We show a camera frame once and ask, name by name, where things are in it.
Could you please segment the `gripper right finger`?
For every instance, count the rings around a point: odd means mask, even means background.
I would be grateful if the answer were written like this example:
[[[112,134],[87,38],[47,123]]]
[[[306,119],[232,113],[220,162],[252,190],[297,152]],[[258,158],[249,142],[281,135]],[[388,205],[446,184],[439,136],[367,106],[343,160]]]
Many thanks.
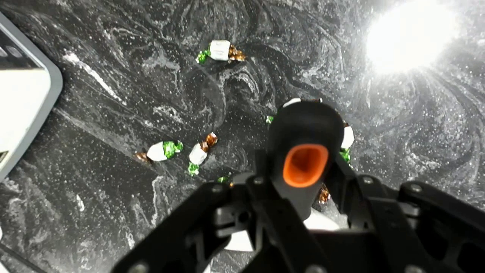
[[[326,186],[349,228],[326,235],[344,273],[485,273],[485,212],[418,181],[391,188],[337,157]]]

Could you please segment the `white and grey appliance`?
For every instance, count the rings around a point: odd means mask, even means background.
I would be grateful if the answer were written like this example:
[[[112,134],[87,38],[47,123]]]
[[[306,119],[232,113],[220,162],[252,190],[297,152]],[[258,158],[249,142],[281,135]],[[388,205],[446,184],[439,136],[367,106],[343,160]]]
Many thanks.
[[[0,181],[28,150],[62,88],[59,68],[0,13]]]

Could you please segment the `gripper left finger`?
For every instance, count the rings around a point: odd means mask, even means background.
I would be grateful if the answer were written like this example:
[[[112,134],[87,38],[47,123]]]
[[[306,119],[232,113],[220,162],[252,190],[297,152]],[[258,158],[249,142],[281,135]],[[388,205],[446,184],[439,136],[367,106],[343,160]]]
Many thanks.
[[[203,273],[238,231],[248,232],[256,251],[240,273],[329,273],[314,236],[274,188],[285,159],[285,152],[266,154],[257,173],[232,188],[203,184],[111,273]]]

